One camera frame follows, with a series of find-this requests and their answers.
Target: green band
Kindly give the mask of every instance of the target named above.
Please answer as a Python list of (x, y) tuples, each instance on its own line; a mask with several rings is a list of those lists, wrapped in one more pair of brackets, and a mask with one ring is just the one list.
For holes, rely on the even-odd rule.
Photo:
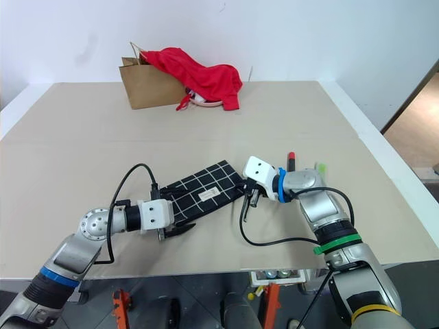
[(342, 245), (346, 242), (351, 242), (355, 240), (361, 240), (361, 237), (359, 234), (351, 234), (348, 236), (343, 236), (342, 238), (339, 238), (337, 240), (325, 243), (324, 245), (321, 245), (320, 247), (314, 248), (314, 254), (320, 255), (323, 254), (325, 251), (330, 250), (334, 247), (337, 247), (338, 245)]

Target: black cable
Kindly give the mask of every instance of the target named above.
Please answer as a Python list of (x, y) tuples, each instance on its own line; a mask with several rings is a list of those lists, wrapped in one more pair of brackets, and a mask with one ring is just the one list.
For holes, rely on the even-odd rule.
[(318, 289), (312, 302), (310, 303), (307, 310), (305, 311), (305, 314), (303, 315), (302, 319), (300, 320), (299, 325), (297, 326), (297, 329), (300, 329), (300, 327), (304, 324), (305, 320), (308, 317), (309, 312), (311, 311), (314, 304), (317, 302), (318, 298), (320, 297), (320, 294), (322, 293), (324, 286), (326, 286), (327, 282), (329, 281), (329, 278), (332, 276), (332, 273), (333, 273), (333, 270), (330, 269), (327, 276), (324, 277), (324, 280), (323, 280), (322, 284), (320, 285), (320, 288)]
[(317, 242), (316, 240), (308, 239), (308, 238), (286, 238), (286, 239), (276, 240), (276, 241), (272, 241), (272, 242), (262, 242), (262, 243), (251, 241), (244, 233), (244, 228), (242, 226), (242, 221), (244, 220), (244, 213), (246, 212), (246, 208), (247, 208), (246, 204), (249, 202), (249, 200), (250, 199), (249, 199), (248, 195), (245, 194), (244, 195), (244, 203), (242, 205), (241, 214), (239, 216), (239, 229), (241, 230), (241, 235), (244, 238), (244, 240), (247, 241), (249, 244), (255, 245), (257, 247), (265, 247), (266, 245), (276, 245), (278, 243), (283, 243), (283, 242), (288, 242), (288, 241), (306, 241), (306, 242), (315, 243), (316, 245), (319, 244), (319, 242)]
[(95, 262), (95, 264), (112, 264), (115, 261), (115, 256), (112, 252), (112, 245), (111, 245), (111, 225), (112, 225), (112, 214), (114, 212), (115, 209), (115, 205), (116, 205), (116, 199), (117, 196), (119, 195), (120, 190), (122, 189), (122, 186), (125, 184), (125, 181), (127, 180), (128, 176), (131, 175), (131, 173), (136, 170), (139, 167), (143, 167), (145, 168), (150, 177), (151, 177), (151, 181), (152, 181), (152, 186), (153, 188), (157, 188), (157, 183), (156, 183), (156, 179), (154, 177), (154, 175), (152, 174), (151, 169), (144, 163), (138, 163), (135, 166), (133, 166), (126, 174), (125, 176), (122, 178), (121, 182), (119, 183), (115, 194), (112, 197), (111, 203), (110, 203), (110, 208), (108, 209), (108, 219), (107, 219), (107, 231), (106, 231), (106, 238), (107, 238), (107, 249), (108, 249), (108, 255), (110, 256), (110, 260), (98, 260)]
[[(291, 196), (293, 199), (295, 199), (300, 194), (308, 193), (308, 192), (312, 192), (312, 191), (331, 191), (331, 192), (337, 193), (340, 196), (342, 196), (344, 201), (346, 201), (346, 203), (348, 205), (349, 217), (351, 218), (352, 226), (354, 226), (355, 218), (354, 218), (354, 210), (353, 210), (351, 201), (346, 194), (344, 194), (340, 190), (337, 190), (336, 188), (325, 187), (325, 186), (306, 188), (306, 189), (300, 190), (298, 192), (292, 192)], [(244, 228), (243, 228), (243, 223), (242, 223), (244, 220), (244, 217), (246, 215), (245, 212), (246, 212), (246, 209), (248, 209), (249, 202), (250, 202), (250, 199), (249, 199), (248, 195), (245, 194), (244, 195), (244, 203), (242, 205), (241, 214), (239, 216), (239, 229), (241, 230), (242, 237), (244, 238), (245, 241), (247, 241), (247, 243), (254, 245), (254, 246), (257, 246), (257, 247), (265, 247), (267, 245), (277, 245), (278, 243), (284, 243), (284, 242), (290, 242), (290, 241), (306, 241), (306, 242), (315, 243), (316, 245), (319, 245), (319, 242), (317, 242), (316, 240), (308, 239), (308, 238), (300, 238), (300, 237), (286, 238), (286, 239), (275, 240), (275, 241), (271, 241), (271, 242), (263, 242), (263, 243), (257, 243), (257, 242), (251, 241), (244, 233)]]
[(340, 190), (337, 190), (336, 188), (325, 187), (325, 186), (306, 188), (306, 189), (300, 190), (298, 192), (292, 192), (292, 197), (293, 197), (293, 199), (295, 199), (300, 194), (308, 193), (308, 192), (312, 192), (312, 191), (331, 191), (331, 192), (337, 193), (338, 195), (343, 197), (344, 201), (346, 201), (348, 208), (349, 208), (349, 217), (351, 218), (351, 224), (352, 224), (352, 226), (354, 226), (354, 224), (355, 224), (354, 209), (352, 207), (351, 201), (346, 194), (344, 194)]

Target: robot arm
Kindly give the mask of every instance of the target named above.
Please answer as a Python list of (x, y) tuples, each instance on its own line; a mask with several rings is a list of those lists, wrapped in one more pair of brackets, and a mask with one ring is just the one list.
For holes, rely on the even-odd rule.
[[(285, 172), (251, 156), (244, 176), (263, 188), (271, 200), (288, 202), (303, 189), (324, 187), (313, 169)], [(258, 199), (254, 188), (252, 200)], [(329, 280), (339, 316), (352, 328), (413, 328), (401, 317), (401, 301), (372, 250), (365, 244), (338, 200), (328, 191), (310, 191), (297, 195), (302, 212), (334, 275)]]
[[(138, 201), (136, 206), (126, 203), (124, 207), (115, 208), (111, 234), (162, 230), (173, 222), (172, 203), (166, 199)], [(107, 209), (86, 213), (78, 231), (60, 244), (28, 288), (19, 293), (0, 316), (0, 328), (26, 328), (22, 319), (27, 320), (31, 328), (32, 324), (44, 327), (55, 324), (65, 302), (99, 256), (106, 242), (107, 225)]]

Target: red cloth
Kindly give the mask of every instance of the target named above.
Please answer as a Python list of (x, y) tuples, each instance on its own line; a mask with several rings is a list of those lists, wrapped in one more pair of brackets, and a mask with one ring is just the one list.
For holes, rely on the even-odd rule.
[(141, 51), (141, 56), (160, 71), (173, 75), (206, 100), (221, 100), (226, 111), (239, 108), (238, 91), (242, 82), (233, 66), (202, 66), (180, 48)]

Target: paper bag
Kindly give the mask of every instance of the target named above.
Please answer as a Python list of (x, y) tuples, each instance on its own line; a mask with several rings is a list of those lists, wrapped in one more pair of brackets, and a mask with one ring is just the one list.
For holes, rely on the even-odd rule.
[(139, 58), (122, 58), (122, 63), (119, 70), (133, 110), (178, 104), (186, 96), (185, 87), (172, 75)]

